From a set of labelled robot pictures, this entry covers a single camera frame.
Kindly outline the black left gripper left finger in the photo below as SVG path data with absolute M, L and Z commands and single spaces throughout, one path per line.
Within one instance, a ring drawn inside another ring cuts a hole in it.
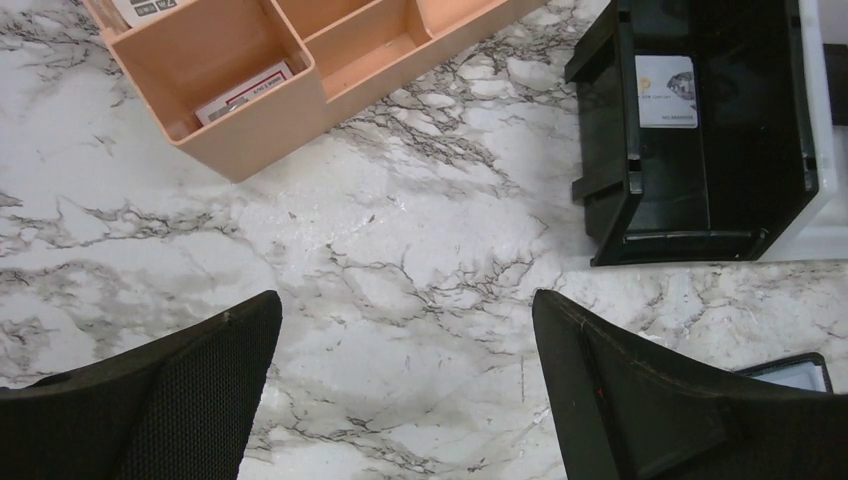
M 262 292 L 111 358 L 1 391 L 5 479 L 234 479 L 276 349 Z

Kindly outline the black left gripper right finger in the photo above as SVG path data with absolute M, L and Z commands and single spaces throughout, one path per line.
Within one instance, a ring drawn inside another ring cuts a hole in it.
M 571 479 L 843 479 L 847 398 L 707 365 L 552 290 L 532 319 Z

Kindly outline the black leather card holder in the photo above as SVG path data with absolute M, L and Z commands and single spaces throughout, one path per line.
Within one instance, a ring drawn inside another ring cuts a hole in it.
M 791 388 L 834 392 L 825 358 L 817 352 L 793 355 L 736 370 L 736 374 Z

